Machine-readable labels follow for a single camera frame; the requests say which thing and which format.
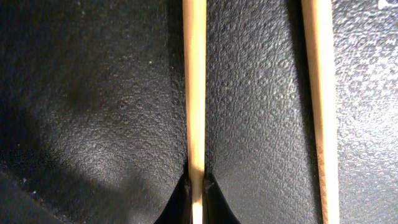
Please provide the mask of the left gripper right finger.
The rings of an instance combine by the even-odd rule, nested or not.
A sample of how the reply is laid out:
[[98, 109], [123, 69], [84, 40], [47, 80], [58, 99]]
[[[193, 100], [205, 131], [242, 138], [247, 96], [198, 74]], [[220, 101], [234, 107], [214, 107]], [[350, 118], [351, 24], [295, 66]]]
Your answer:
[[211, 173], [203, 180], [203, 215], [204, 224], [240, 224]]

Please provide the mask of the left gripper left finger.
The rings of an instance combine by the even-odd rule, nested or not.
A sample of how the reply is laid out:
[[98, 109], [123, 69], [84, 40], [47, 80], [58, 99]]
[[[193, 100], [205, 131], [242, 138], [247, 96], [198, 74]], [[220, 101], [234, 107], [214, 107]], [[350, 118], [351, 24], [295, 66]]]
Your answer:
[[185, 169], [163, 212], [154, 224], [191, 224], [192, 185]]

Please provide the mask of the wooden chopstick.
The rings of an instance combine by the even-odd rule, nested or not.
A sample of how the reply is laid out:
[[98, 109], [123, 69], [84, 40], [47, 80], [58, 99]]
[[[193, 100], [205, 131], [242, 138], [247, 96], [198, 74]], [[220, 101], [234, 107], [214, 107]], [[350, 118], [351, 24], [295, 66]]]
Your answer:
[[183, 0], [183, 44], [188, 170], [192, 183], [192, 223], [203, 224], [205, 173], [206, 1]]
[[302, 0], [323, 222], [339, 224], [333, 23], [330, 0]]

